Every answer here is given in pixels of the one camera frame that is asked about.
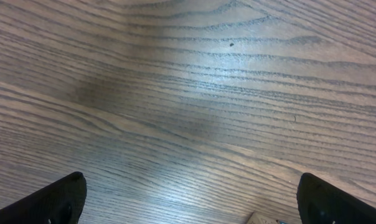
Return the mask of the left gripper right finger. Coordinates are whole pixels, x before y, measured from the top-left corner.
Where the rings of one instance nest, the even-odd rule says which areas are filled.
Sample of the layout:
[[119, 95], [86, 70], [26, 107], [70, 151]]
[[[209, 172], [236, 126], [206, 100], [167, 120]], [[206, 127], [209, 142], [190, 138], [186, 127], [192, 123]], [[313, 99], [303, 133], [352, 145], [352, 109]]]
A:
[[308, 172], [296, 198], [303, 224], [376, 224], [376, 208]]

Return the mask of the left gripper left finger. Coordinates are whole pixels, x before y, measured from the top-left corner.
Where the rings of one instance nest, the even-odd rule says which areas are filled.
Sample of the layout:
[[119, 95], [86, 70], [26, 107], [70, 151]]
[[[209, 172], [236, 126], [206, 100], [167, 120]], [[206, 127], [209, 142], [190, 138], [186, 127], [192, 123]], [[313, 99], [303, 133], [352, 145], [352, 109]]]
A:
[[86, 179], [73, 172], [0, 209], [0, 224], [77, 224], [86, 196]]

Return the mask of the blue edged wooden block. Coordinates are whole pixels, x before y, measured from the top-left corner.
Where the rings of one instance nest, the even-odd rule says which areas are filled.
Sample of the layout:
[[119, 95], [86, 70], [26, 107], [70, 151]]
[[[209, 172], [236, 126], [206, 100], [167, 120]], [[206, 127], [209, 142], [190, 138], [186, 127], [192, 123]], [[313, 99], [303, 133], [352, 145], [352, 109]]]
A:
[[258, 212], [253, 212], [246, 224], [287, 224], [281, 220], [270, 218]]

